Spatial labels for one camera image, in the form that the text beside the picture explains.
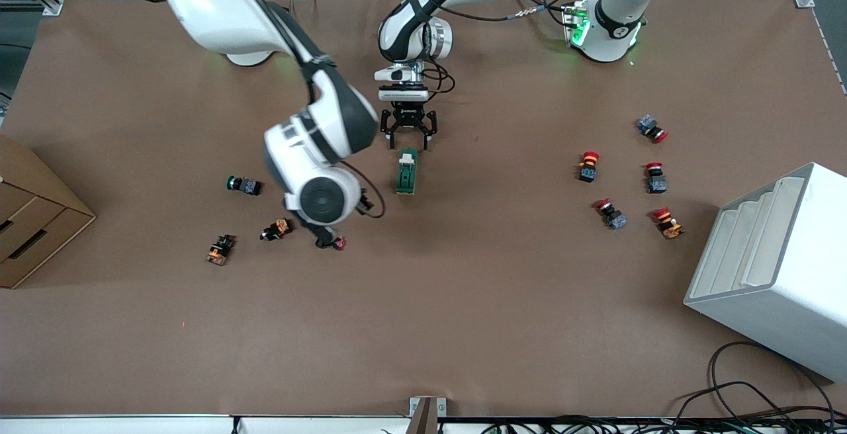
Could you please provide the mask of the green load switch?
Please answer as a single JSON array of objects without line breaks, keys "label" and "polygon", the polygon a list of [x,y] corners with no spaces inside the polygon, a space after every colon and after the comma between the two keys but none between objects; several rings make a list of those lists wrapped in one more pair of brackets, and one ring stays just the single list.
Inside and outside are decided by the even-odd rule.
[{"label": "green load switch", "polygon": [[418,151],[413,148],[405,148],[400,151],[398,160],[398,171],[396,177],[396,194],[414,195],[418,168]]}]

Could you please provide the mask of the green mushroom push button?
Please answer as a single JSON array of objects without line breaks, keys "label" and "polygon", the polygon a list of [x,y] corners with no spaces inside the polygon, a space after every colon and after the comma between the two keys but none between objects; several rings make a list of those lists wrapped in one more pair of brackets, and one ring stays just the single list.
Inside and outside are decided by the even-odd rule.
[{"label": "green mushroom push button", "polygon": [[231,175],[226,181],[226,188],[229,191],[242,192],[251,196],[259,195],[262,192],[262,187],[263,184],[261,181],[245,177],[235,177],[235,175]]}]

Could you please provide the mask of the brown table cover sheet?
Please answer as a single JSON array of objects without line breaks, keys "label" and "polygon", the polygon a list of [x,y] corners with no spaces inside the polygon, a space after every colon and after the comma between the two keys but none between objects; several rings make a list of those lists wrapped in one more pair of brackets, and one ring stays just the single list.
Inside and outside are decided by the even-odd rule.
[{"label": "brown table cover sheet", "polygon": [[[392,415],[418,395],[457,415],[674,412],[738,339],[683,304],[718,208],[811,161],[847,173],[847,97],[792,0],[646,15],[613,64],[545,16],[454,18],[458,84],[433,102],[417,192],[394,193],[384,138],[354,155],[388,210],[339,225],[335,251],[302,229],[258,238],[285,215],[263,133],[308,99],[290,58],[235,66],[164,4],[67,3],[40,21],[1,132],[97,219],[0,290],[0,415]],[[684,234],[662,236],[663,207]]]}]

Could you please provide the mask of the red emergency stop button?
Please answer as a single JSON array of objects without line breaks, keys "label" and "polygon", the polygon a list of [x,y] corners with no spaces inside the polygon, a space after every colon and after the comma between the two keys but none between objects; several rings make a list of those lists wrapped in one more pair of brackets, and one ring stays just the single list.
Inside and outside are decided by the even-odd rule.
[{"label": "red emergency stop button", "polygon": [[626,216],[616,209],[610,198],[597,201],[595,208],[603,216],[604,223],[609,229],[617,231],[627,225]]},{"label": "red emergency stop button", "polygon": [[668,181],[666,180],[663,163],[653,161],[645,166],[646,171],[646,187],[648,194],[662,194],[668,190]]},{"label": "red emergency stop button", "polygon": [[660,127],[657,120],[649,114],[641,117],[637,121],[636,126],[639,132],[654,144],[660,144],[668,136],[668,132]]}]

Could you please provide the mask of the red button orange block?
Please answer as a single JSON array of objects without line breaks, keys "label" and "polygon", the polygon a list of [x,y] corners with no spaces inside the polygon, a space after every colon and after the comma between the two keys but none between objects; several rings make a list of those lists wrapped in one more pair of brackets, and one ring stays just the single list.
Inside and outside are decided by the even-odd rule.
[{"label": "red button orange block", "polygon": [[683,227],[672,216],[668,207],[659,208],[653,212],[657,228],[666,240],[672,240],[684,234]]}]

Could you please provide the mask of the brown cardboard box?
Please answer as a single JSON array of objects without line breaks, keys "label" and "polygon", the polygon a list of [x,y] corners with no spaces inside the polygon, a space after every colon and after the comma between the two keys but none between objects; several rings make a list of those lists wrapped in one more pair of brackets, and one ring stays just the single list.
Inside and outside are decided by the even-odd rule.
[{"label": "brown cardboard box", "polygon": [[30,148],[0,134],[0,289],[20,286],[96,219]]}]

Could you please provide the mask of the white tiered organizer box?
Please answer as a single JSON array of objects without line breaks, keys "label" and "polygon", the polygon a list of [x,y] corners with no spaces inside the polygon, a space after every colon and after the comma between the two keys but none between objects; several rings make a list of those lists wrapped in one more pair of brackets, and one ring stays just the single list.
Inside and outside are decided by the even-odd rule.
[{"label": "white tiered organizer box", "polygon": [[684,304],[847,384],[847,177],[810,162],[720,207]]}]

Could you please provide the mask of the orange block selector switch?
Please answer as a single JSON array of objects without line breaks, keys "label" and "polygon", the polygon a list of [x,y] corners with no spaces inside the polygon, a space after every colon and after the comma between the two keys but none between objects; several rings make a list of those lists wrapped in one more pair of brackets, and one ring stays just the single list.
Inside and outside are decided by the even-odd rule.
[{"label": "orange block selector switch", "polygon": [[259,239],[262,241],[281,240],[287,234],[293,232],[293,226],[288,219],[278,219],[271,225],[262,229]]}]

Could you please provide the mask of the orange block key switch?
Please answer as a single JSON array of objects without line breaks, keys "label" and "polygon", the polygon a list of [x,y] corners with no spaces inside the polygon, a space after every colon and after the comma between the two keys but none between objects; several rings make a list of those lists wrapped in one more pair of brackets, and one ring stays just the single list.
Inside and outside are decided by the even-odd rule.
[{"label": "orange block key switch", "polygon": [[218,267],[222,267],[227,263],[230,254],[236,244],[236,236],[224,234],[218,236],[214,244],[209,247],[205,260],[209,263],[214,263]]}]

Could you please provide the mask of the metal table edge bracket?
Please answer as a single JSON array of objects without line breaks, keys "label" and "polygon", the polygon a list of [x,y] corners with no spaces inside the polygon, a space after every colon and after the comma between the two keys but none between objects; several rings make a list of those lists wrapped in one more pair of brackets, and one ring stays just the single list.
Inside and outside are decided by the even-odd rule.
[{"label": "metal table edge bracket", "polygon": [[411,397],[409,412],[405,434],[444,434],[441,419],[447,416],[446,397]]}]

